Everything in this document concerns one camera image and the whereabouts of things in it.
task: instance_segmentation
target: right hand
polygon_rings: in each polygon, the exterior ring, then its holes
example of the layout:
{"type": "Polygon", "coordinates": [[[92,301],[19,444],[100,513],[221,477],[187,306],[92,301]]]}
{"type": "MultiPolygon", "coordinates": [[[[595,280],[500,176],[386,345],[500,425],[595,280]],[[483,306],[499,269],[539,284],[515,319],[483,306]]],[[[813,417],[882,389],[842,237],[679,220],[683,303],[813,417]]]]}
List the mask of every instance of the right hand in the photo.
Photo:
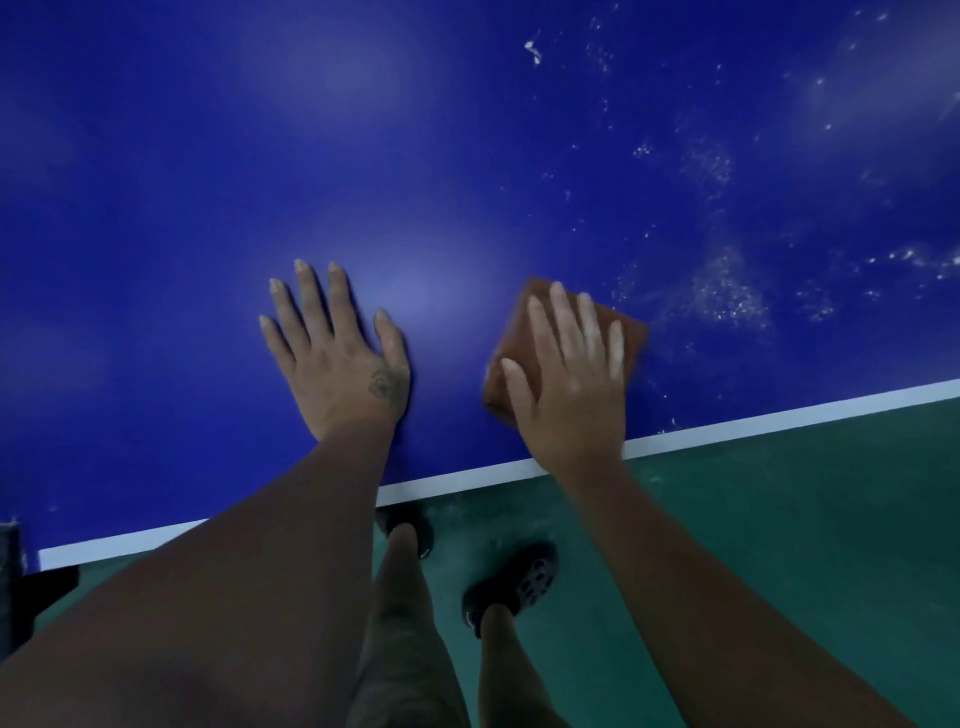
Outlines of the right hand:
{"type": "Polygon", "coordinates": [[[534,400],[519,364],[501,363],[523,441],[563,485],[568,475],[620,462],[626,437],[623,328],[619,321],[611,324],[608,355],[588,294],[577,297],[582,329],[559,282],[550,286],[550,301],[559,346],[540,300],[531,296],[527,304],[542,372],[540,400],[534,400]]]}

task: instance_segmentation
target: black sneaker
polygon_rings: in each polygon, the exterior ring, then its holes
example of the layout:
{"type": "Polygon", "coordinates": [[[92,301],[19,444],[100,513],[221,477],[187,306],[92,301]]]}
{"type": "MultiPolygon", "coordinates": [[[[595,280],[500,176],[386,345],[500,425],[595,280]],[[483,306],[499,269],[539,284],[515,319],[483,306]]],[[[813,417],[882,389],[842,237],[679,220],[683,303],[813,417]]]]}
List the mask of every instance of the black sneaker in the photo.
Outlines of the black sneaker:
{"type": "Polygon", "coordinates": [[[423,515],[420,504],[415,500],[377,508],[373,514],[373,520],[387,538],[390,538],[390,532],[401,523],[410,523],[417,531],[418,556],[425,559],[433,550],[433,526],[423,515]]]}
{"type": "Polygon", "coordinates": [[[464,594],[464,624],[480,637],[480,621],[491,604],[503,604],[516,616],[545,595],[560,571],[557,547],[548,541],[525,546],[489,579],[464,594]]]}

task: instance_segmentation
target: sandpaper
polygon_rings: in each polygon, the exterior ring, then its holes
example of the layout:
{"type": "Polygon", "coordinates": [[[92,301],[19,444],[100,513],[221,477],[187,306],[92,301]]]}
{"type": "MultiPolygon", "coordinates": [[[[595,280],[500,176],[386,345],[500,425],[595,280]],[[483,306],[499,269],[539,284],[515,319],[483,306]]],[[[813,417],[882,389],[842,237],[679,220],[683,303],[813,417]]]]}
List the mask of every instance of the sandpaper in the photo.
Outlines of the sandpaper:
{"type": "MultiPolygon", "coordinates": [[[[504,331],[500,343],[497,344],[493,352],[493,357],[487,367],[487,378],[484,380],[483,400],[484,404],[491,412],[503,420],[508,425],[516,427],[514,410],[510,405],[510,397],[507,394],[507,378],[503,373],[503,366],[500,360],[503,358],[513,359],[519,364],[527,375],[527,381],[530,383],[530,390],[535,398],[540,398],[540,364],[537,361],[537,351],[534,348],[533,331],[530,328],[530,316],[527,314],[527,300],[531,296],[536,296],[543,303],[543,309],[546,311],[550,327],[554,334],[557,333],[557,321],[553,312],[553,304],[550,302],[550,282],[547,279],[530,278],[527,280],[523,290],[520,291],[519,298],[516,300],[514,312],[507,324],[507,330],[504,331]]],[[[570,300],[570,307],[578,317],[577,296],[575,293],[567,292],[570,300]]],[[[597,312],[597,323],[603,335],[603,344],[608,346],[610,336],[610,324],[619,321],[623,327],[623,377],[624,381],[630,379],[630,375],[636,366],[643,347],[646,346],[648,327],[641,321],[633,319],[623,313],[618,313],[608,306],[599,303],[594,304],[597,312]]]]}

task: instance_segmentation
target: black object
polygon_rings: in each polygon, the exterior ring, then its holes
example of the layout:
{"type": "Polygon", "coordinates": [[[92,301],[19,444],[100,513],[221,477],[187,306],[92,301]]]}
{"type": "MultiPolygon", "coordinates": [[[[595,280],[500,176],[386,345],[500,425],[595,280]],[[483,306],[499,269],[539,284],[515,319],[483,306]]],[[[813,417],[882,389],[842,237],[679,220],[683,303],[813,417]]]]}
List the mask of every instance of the black object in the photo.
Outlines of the black object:
{"type": "Polygon", "coordinates": [[[461,606],[464,624],[479,639],[480,622],[488,607],[502,604],[516,616],[550,591],[559,572],[556,546],[549,541],[525,546],[503,569],[467,590],[461,606]]]}
{"type": "Polygon", "coordinates": [[[80,567],[24,574],[20,529],[0,524],[0,661],[34,635],[34,620],[77,588],[80,567]]]}
{"type": "Polygon", "coordinates": [[[417,531],[417,554],[421,559],[425,559],[433,550],[433,526],[416,501],[409,500],[406,503],[377,508],[373,519],[387,537],[401,523],[410,523],[417,531]]]}

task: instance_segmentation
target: forearm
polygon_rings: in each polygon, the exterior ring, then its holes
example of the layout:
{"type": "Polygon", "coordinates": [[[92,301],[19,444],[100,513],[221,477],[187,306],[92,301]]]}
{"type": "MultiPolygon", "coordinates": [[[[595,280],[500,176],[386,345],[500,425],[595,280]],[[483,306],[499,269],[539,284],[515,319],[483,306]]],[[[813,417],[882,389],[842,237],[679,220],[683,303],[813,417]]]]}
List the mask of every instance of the forearm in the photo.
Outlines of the forearm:
{"type": "Polygon", "coordinates": [[[145,712],[169,703],[156,684],[170,680],[272,720],[342,722],[392,435],[366,422],[331,431],[289,473],[122,571],[4,665],[0,703],[42,725],[31,692],[102,673],[145,712]]]}
{"type": "Polygon", "coordinates": [[[621,464],[560,480],[689,725],[910,724],[700,546],[621,464]]]}

